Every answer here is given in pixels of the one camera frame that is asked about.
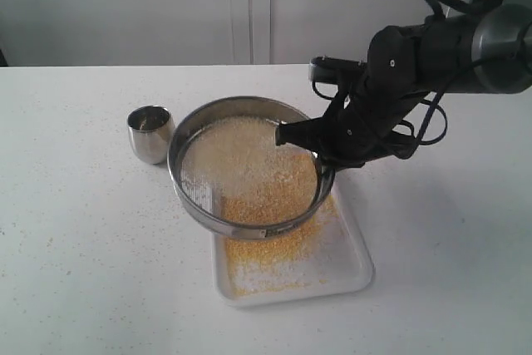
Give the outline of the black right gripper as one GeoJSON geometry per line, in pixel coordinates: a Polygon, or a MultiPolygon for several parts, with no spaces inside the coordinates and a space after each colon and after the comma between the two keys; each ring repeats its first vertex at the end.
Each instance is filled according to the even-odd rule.
{"type": "Polygon", "coordinates": [[[279,123],[275,145],[295,145],[319,154],[323,175],[359,168],[390,155],[400,159],[411,156],[414,134],[401,134],[394,128],[418,105],[418,94],[381,102],[352,94],[353,81],[340,81],[337,87],[323,117],[279,123]]]}

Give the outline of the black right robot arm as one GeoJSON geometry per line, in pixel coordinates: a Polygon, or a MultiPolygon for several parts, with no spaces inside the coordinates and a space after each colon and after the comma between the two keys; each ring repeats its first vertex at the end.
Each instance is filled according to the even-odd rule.
{"type": "Polygon", "coordinates": [[[433,116],[446,93],[517,94],[530,87],[531,11],[505,4],[480,16],[385,27],[365,61],[316,57],[309,78],[337,93],[321,117],[278,126],[277,145],[310,150],[337,169],[388,156],[405,160],[427,144],[428,119],[397,131],[416,106],[433,116]]]}

